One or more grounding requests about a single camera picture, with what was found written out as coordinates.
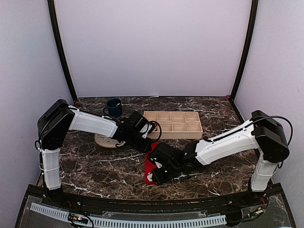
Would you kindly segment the red sock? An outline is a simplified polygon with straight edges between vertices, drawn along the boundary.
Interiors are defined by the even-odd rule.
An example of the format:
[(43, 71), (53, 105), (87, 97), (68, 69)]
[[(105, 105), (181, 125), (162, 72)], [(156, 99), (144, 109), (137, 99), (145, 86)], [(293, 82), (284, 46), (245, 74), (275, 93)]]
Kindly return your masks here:
[(154, 142), (151, 144), (151, 150), (145, 154), (145, 167), (144, 167), (144, 179), (146, 184), (148, 185), (158, 185), (157, 182), (152, 180), (152, 170), (155, 169), (157, 166), (156, 164), (152, 163), (152, 161), (148, 158), (148, 155), (156, 148), (156, 146), (160, 144), (159, 142)]

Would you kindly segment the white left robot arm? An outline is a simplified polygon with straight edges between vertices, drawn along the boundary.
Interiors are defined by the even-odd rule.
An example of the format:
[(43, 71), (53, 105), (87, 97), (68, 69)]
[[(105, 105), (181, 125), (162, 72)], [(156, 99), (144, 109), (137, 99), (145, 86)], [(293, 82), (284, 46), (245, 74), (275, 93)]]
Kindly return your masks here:
[(50, 190), (48, 199), (57, 207), (67, 203), (60, 176), (60, 151), (71, 133), (100, 135), (126, 143), (140, 152), (151, 149), (152, 140), (148, 135), (156, 124), (147, 120), (140, 112), (134, 111), (128, 117), (109, 114), (94, 114), (69, 105), (66, 100), (57, 100), (38, 119), (38, 139), (35, 149), (40, 153), (40, 168), (44, 174), (44, 185)]

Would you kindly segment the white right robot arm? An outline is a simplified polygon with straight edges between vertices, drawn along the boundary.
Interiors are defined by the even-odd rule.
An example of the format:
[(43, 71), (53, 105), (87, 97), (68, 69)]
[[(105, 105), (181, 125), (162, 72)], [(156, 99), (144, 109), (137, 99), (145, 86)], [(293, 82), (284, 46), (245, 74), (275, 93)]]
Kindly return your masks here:
[(269, 116), (260, 110), (241, 125), (212, 138), (203, 138), (179, 150), (166, 143), (154, 143), (145, 157), (145, 181), (160, 185), (200, 169), (222, 158), (256, 149), (259, 159), (250, 179), (250, 190), (242, 196), (247, 206), (261, 198), (278, 165), (290, 154), (291, 139), (286, 139), (277, 115)]

